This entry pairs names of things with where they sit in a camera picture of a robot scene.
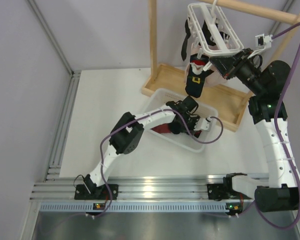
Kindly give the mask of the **navy santa sock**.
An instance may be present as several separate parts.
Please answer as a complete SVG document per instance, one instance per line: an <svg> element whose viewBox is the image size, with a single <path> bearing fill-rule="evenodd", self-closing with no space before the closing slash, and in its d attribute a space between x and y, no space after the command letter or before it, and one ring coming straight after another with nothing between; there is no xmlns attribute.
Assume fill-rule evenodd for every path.
<svg viewBox="0 0 300 240"><path fill-rule="evenodd" d="M191 131L190 131L190 134L191 134L192 136L194 136L195 138L199 138L200 135L201 135L201 133L202 133L201 130L191 130Z"/></svg>
<svg viewBox="0 0 300 240"><path fill-rule="evenodd" d="M204 66L209 62L209 57L202 55L198 58L197 54L190 56L189 68L186 75L185 91L189 96L199 98L202 94L205 80L209 77L213 71L204 71Z"/></svg>

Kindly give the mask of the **white plastic clip hanger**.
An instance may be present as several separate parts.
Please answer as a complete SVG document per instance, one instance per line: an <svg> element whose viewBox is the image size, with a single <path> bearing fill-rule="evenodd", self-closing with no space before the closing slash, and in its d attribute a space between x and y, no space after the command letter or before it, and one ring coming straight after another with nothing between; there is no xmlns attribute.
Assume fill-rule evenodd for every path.
<svg viewBox="0 0 300 240"><path fill-rule="evenodd" d="M208 57L232 56L243 50L244 45L235 33L217 1L209 3L191 3L187 6L187 20L191 36L194 38L194 47L200 46L197 57L202 55ZM206 22L216 46L209 46L202 27ZM228 43L222 39L219 31L227 33L230 38Z"/></svg>

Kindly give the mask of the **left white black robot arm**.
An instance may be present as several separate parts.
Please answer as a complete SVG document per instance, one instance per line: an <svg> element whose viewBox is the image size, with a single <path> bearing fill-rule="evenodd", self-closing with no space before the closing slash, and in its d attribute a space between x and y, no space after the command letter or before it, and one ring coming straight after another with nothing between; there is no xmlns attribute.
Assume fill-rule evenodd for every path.
<svg viewBox="0 0 300 240"><path fill-rule="evenodd" d="M108 200L118 187L107 180L117 158L132 153L147 130L158 134L188 134L198 137L200 116L195 112L198 103L190 96L183 100L168 101L161 107L133 115L126 112L118 120L110 134L102 140L108 143L105 153L95 169L83 177L83 183L75 187L75 200Z"/></svg>

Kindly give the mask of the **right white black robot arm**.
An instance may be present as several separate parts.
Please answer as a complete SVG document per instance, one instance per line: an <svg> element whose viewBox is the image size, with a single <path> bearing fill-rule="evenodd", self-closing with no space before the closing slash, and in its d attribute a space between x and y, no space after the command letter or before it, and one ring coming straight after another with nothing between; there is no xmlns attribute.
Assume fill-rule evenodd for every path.
<svg viewBox="0 0 300 240"><path fill-rule="evenodd" d="M300 173L293 158L288 114L282 101L291 68L275 60L261 70L251 53L247 48L232 56L210 57L209 62L224 79L236 77L254 94L248 101L248 110L263 144L268 183L262 184L245 173L230 173L223 179L223 192L232 199L242 193L253 199L263 213L299 210Z"/></svg>

